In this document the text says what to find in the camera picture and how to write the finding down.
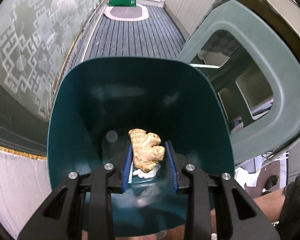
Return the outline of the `white tissue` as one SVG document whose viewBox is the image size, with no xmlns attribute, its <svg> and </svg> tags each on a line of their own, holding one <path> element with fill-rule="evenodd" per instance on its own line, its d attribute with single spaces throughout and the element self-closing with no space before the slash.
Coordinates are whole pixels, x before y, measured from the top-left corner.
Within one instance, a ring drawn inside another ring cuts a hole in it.
<svg viewBox="0 0 300 240">
<path fill-rule="evenodd" d="M 141 169 L 137 169 L 133 171 L 133 176 L 138 176 L 141 179 L 154 178 L 157 175 L 157 172 L 160 170 L 161 165 L 157 163 L 157 165 L 149 172 L 143 172 Z"/>
</svg>

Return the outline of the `ginger root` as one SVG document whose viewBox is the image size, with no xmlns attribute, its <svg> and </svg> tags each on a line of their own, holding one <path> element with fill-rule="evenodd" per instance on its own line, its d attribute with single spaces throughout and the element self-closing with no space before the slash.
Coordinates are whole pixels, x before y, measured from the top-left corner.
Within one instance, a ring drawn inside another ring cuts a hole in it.
<svg viewBox="0 0 300 240">
<path fill-rule="evenodd" d="M 138 128 L 131 129 L 128 134 L 132 143 L 134 168 L 144 173 L 151 172 L 165 156 L 160 137 Z"/>
</svg>

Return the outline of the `blue white tissue pack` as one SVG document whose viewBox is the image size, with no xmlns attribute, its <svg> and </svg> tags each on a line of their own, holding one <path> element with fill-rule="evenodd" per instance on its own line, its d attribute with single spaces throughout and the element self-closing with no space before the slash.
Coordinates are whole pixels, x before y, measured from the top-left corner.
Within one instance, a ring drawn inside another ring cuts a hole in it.
<svg viewBox="0 0 300 240">
<path fill-rule="evenodd" d="M 129 184 L 132 183 L 132 179 L 133 179 L 133 171 L 134 171 L 134 164 L 131 163 L 130 171 L 129 171 L 129 177 L 128 177 L 128 183 L 129 183 Z"/>
</svg>

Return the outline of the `teal plastic trash bin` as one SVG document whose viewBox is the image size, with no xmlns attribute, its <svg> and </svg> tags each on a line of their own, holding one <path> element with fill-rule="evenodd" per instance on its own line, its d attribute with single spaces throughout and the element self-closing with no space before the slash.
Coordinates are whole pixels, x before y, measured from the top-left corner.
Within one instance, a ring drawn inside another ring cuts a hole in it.
<svg viewBox="0 0 300 240">
<path fill-rule="evenodd" d="M 133 176 L 121 190 L 131 129 L 170 141 L 178 192 L 166 151 L 154 178 Z M 85 61 L 63 79 L 47 139 L 53 192 L 77 204 L 71 238 L 152 235 L 180 225 L 185 239 L 211 238 L 210 195 L 228 211 L 233 196 L 221 175 L 234 172 L 228 126 L 208 79 L 188 64 L 141 57 Z"/>
</svg>

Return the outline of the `oval grey floor mat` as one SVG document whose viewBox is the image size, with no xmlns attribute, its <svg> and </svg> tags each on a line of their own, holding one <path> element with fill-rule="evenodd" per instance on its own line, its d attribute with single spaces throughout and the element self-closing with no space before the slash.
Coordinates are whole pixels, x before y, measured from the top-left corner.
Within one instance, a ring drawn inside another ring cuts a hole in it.
<svg viewBox="0 0 300 240">
<path fill-rule="evenodd" d="M 115 21 L 138 22 L 149 18 L 148 9 L 144 5 L 137 4 L 136 7 L 106 7 L 104 15 Z"/>
</svg>

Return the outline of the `frosted patterned sliding door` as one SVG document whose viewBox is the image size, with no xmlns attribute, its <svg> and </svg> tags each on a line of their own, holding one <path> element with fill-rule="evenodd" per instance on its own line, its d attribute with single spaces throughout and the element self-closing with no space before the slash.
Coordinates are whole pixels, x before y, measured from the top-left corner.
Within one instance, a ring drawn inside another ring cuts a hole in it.
<svg viewBox="0 0 300 240">
<path fill-rule="evenodd" d="M 3 0 L 0 85 L 47 120 L 63 63 L 101 0 Z"/>
</svg>

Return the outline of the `green plastic stool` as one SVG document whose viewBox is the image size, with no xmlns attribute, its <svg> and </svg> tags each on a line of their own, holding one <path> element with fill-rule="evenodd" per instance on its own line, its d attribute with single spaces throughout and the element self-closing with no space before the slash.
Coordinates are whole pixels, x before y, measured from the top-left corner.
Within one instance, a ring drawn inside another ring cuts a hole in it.
<svg viewBox="0 0 300 240">
<path fill-rule="evenodd" d="M 202 67 L 229 122 L 236 164 L 285 152 L 300 138 L 300 37 L 268 0 L 215 0 L 178 60 L 221 53 L 217 69 Z"/>
</svg>

